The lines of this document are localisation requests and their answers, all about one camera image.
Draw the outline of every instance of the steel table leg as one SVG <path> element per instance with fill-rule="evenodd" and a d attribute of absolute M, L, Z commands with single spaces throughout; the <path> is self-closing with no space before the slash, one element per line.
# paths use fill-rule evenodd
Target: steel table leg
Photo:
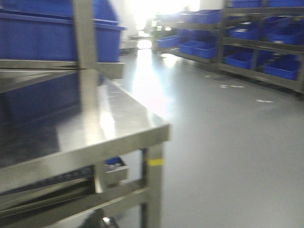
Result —
<path fill-rule="evenodd" d="M 149 187 L 146 203 L 141 205 L 141 227 L 160 228 L 162 212 L 162 144 L 142 150 L 142 177 Z"/>

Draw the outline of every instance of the stainless steel table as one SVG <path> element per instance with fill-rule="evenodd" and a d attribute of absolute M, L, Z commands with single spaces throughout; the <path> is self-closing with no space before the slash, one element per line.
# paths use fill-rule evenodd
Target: stainless steel table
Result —
<path fill-rule="evenodd" d="M 79 80 L 78 104 L 27 122 L 0 126 L 0 193 L 89 165 L 94 165 L 94 192 L 30 212 L 21 206 L 11 213 L 17 214 L 14 216 L 4 212 L 26 199 L 41 197 L 42 192 L 57 190 L 56 185 L 2 196 L 0 227 L 59 228 L 71 219 L 86 220 L 99 211 L 110 216 L 140 205 L 142 227 L 159 228 L 167 122 L 92 69 L 19 73 L 30 80 L 8 80 L 11 73 L 2 71 L 0 84 L 6 92 L 71 73 Z M 109 188 L 105 160 L 135 150 L 142 152 L 142 178 Z"/>

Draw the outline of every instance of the storage rack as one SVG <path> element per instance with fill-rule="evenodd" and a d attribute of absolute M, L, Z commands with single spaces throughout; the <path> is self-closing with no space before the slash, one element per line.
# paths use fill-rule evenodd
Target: storage rack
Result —
<path fill-rule="evenodd" d="M 78 62 L 0 60 L 0 93 L 76 74 L 81 104 L 81 109 L 42 117 L 42 126 L 23 123 L 16 130 L 0 125 L 0 194 L 85 166 L 93 167 L 93 179 L 83 177 L 0 196 L 0 226 L 78 228 L 90 219 L 98 222 L 139 205 L 141 227 L 159 228 L 162 143 L 168 140 L 169 125 L 100 76 L 121 78 L 124 65 L 96 64 L 92 1 L 73 0 L 73 6 Z M 100 125 L 102 116 L 111 116 L 113 126 Z M 41 138 L 50 148 L 41 142 L 42 149 L 37 150 Z M 125 176 L 125 167 L 108 172 L 105 160 L 136 150 L 142 155 L 142 177 L 109 186 Z"/>
<path fill-rule="evenodd" d="M 198 24 L 198 23 L 186 23 L 186 22 L 165 22 L 165 21 L 157 21 L 157 26 L 162 27 L 171 27 L 177 29 L 196 29 L 196 30 L 206 30 L 206 31 L 217 31 L 219 29 L 219 23 L 215 24 Z M 194 60 L 199 63 L 204 64 L 214 64 L 216 62 L 216 58 L 201 58 L 194 55 L 188 55 L 180 52 L 178 47 L 170 47 L 170 48 L 161 48 L 158 47 L 158 50 L 161 53 L 168 53 L 178 57 L 182 57 L 189 60 Z"/>
<path fill-rule="evenodd" d="M 246 40 L 225 37 L 225 28 L 229 25 L 227 20 L 229 16 L 245 16 L 259 20 L 259 29 L 261 30 L 264 17 L 269 16 L 303 16 L 304 7 L 260 7 L 260 8 L 228 8 L 229 0 L 224 0 L 223 20 L 220 30 L 220 46 L 218 49 L 218 69 L 226 72 L 235 73 L 245 77 L 257 79 L 274 85 L 286 87 L 296 92 L 296 96 L 301 96 L 304 85 L 304 45 L 290 45 L 271 43 L 261 40 Z M 262 6 L 266 6 L 266 0 L 262 1 Z M 254 49 L 253 65 L 251 69 L 244 69 L 223 63 L 224 45 L 239 46 Z M 279 53 L 301 55 L 302 64 L 299 70 L 297 80 L 289 80 L 259 72 L 256 68 L 258 50 L 268 50 Z"/>

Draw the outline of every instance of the epoxy floor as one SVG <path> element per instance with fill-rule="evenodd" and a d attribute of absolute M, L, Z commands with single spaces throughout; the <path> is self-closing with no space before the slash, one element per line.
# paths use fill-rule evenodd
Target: epoxy floor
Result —
<path fill-rule="evenodd" d="M 121 61 L 117 82 L 172 124 L 163 228 L 303 228 L 304 102 L 148 49 Z M 136 211 L 118 218 L 122 228 L 138 227 Z"/>

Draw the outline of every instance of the yellow label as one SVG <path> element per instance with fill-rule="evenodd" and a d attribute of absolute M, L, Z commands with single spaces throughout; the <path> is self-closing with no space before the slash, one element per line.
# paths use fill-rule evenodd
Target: yellow label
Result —
<path fill-rule="evenodd" d="M 149 166 L 160 166 L 164 164 L 164 160 L 163 159 L 153 159 L 153 160 L 149 160 L 148 162 Z"/>

